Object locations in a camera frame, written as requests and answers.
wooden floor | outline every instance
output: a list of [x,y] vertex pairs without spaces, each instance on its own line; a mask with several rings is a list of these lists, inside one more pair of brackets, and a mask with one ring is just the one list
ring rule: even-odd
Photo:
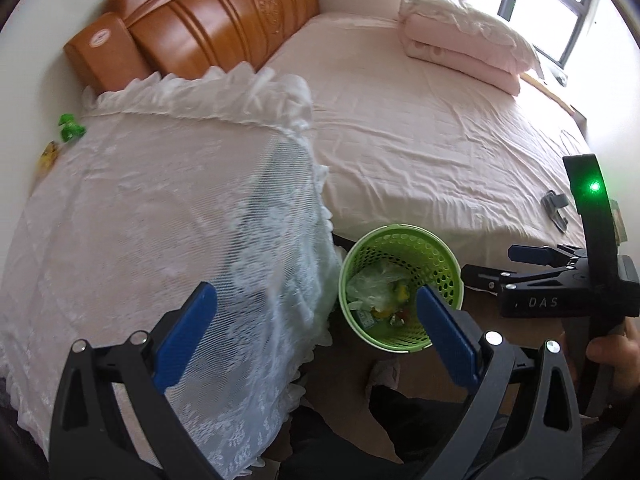
[[[498,316],[495,297],[465,291],[463,309],[483,330],[497,330],[508,341],[539,347],[545,339],[561,333],[557,319],[503,319]],[[373,419],[364,399],[364,386],[375,360],[389,357],[359,339],[347,325],[340,310],[332,313],[330,331],[334,344],[317,347],[314,360],[304,365],[307,373],[306,398],[340,436],[376,456],[399,462],[385,431]],[[401,359],[399,391],[407,397],[463,400],[465,391],[451,383],[433,348]],[[502,410],[509,413],[516,390],[508,392]],[[282,461],[290,454],[289,428],[284,425],[276,441],[263,456]]]

finger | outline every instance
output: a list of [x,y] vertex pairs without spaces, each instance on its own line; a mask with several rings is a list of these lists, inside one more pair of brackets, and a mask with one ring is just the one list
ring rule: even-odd
[[638,343],[623,335],[608,335],[593,339],[587,346],[587,357],[598,364],[628,370],[638,366]]
[[635,317],[625,317],[625,333],[629,339],[640,341],[640,333],[638,333],[636,319]]

dark pants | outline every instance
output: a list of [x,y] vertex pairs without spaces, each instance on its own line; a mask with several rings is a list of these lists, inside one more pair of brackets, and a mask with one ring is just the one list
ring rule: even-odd
[[[462,405],[438,400],[407,399],[403,394],[374,386],[369,411],[394,444],[397,464],[370,455],[336,435],[322,416],[301,406],[292,414],[290,442],[293,454],[280,467],[279,480],[385,480],[411,478],[422,461],[460,418]],[[498,416],[475,464],[493,455],[506,425]]]

wooden headboard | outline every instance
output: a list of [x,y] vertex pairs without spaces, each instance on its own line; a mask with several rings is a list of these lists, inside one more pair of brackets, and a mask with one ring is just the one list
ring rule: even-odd
[[104,11],[65,45],[97,94],[156,71],[196,79],[241,61],[257,70],[318,13],[318,0],[107,0]]

yellow toy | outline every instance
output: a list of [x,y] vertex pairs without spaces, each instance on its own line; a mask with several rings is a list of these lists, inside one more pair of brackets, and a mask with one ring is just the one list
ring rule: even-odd
[[53,165],[56,163],[56,159],[60,154],[58,143],[52,140],[40,155],[38,159],[38,177],[43,178],[47,176]]

